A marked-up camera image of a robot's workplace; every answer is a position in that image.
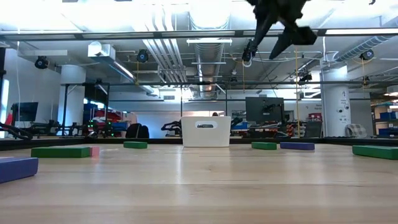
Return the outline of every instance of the ceiling beam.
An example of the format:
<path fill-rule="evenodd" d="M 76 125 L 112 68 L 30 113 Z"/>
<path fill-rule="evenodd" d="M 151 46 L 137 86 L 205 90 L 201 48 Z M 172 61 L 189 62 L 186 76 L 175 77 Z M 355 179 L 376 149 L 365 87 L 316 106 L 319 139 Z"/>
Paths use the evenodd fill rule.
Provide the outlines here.
<path fill-rule="evenodd" d="M 344 33 L 341 30 L 360 30 L 360 33 Z M 394 28 L 350 28 L 350 29 L 314 29 L 319 37 L 368 37 L 380 35 L 378 30 L 389 30 L 385 36 L 396 36 Z M 51 40 L 134 40 L 134 39 L 197 39 L 207 37 L 218 38 L 252 38 L 255 30 L 182 30 L 182 31 L 155 31 L 155 32 L 35 32 L 35 31 L 2 31 L 1 41 L 51 41 Z M 278 37 L 283 30 L 270 30 L 266 37 Z"/>

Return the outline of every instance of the purple block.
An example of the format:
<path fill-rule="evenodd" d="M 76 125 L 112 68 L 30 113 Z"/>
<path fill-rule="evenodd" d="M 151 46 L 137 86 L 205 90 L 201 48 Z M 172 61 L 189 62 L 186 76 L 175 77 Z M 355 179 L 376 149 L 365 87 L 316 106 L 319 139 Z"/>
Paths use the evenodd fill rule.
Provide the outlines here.
<path fill-rule="evenodd" d="M 281 149 L 296 149 L 296 150 L 305 150 L 305 151 L 314 151 L 315 144 L 314 143 L 306 143 L 306 142 L 281 142 Z"/>
<path fill-rule="evenodd" d="M 38 158 L 0 158 L 0 184 L 25 177 L 31 177 L 37 173 L 38 166 Z"/>

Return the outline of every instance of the green block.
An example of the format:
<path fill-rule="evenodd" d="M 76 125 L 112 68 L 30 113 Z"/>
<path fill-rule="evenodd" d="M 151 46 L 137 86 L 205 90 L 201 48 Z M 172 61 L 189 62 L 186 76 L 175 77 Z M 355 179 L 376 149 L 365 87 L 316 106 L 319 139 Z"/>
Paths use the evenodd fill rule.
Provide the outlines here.
<path fill-rule="evenodd" d="M 83 158 L 90 156 L 90 147 L 37 147 L 30 152 L 38 158 Z"/>
<path fill-rule="evenodd" d="M 251 147 L 253 149 L 263 149 L 263 150 L 276 150 L 276 143 L 273 142 L 252 142 Z"/>
<path fill-rule="evenodd" d="M 353 146 L 353 154 L 357 156 L 369 156 L 380 159 L 398 159 L 398 147 L 384 146 Z"/>
<path fill-rule="evenodd" d="M 123 146 L 129 149 L 146 149 L 148 148 L 148 143 L 146 142 L 124 142 Z"/>

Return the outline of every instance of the metal rail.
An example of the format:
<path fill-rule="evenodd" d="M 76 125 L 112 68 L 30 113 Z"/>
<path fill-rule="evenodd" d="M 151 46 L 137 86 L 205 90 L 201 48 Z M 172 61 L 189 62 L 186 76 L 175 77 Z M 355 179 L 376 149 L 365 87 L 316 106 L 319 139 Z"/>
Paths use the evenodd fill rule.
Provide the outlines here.
<path fill-rule="evenodd" d="M 356 32 L 332 32 L 331 30 L 363 30 Z M 345 29 L 314 29 L 319 37 L 353 37 L 380 35 L 378 29 L 382 29 L 383 35 L 398 35 L 393 28 L 345 28 Z M 278 37 L 282 29 L 270 30 L 266 37 Z M 180 31 L 155 31 L 155 32 L 65 32 L 65 33 L 28 33 L 0 32 L 1 41 L 66 41 L 66 40 L 134 40 L 134 39 L 178 39 L 178 38 L 245 38 L 253 37 L 255 30 L 180 30 Z"/>
<path fill-rule="evenodd" d="M 367 84 L 386 84 L 386 85 L 398 85 L 397 81 L 367 81 Z M 77 85 L 82 86 L 87 83 L 68 83 L 61 84 L 61 86 L 65 85 Z M 180 85 L 295 85 L 295 82 L 259 82 L 259 81 L 246 81 L 246 82 L 175 82 L 175 83 L 163 83 L 163 82 L 142 82 L 142 83 L 110 83 L 110 86 L 141 86 L 141 85 L 149 85 L 149 86 L 180 86 Z M 349 84 L 364 84 L 363 81 L 321 81 L 321 82 L 298 82 L 299 85 L 349 85 Z"/>

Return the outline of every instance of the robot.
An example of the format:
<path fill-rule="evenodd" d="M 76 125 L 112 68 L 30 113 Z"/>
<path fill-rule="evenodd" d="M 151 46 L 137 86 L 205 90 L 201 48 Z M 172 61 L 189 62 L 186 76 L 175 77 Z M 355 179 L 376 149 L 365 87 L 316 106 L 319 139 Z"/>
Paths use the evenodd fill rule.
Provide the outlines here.
<path fill-rule="evenodd" d="M 250 61 L 256 56 L 258 45 L 268 33 L 269 29 L 276 22 L 281 22 L 285 29 L 278 36 L 278 41 L 272 49 L 269 59 L 278 57 L 284 50 L 292 44 L 294 45 L 313 45 L 317 40 L 317 35 L 309 27 L 299 27 L 296 23 L 303 14 L 305 3 L 310 0 L 246 0 L 254 7 L 253 13 L 256 15 L 257 26 L 254 39 L 249 41 L 244 49 L 242 59 Z"/>

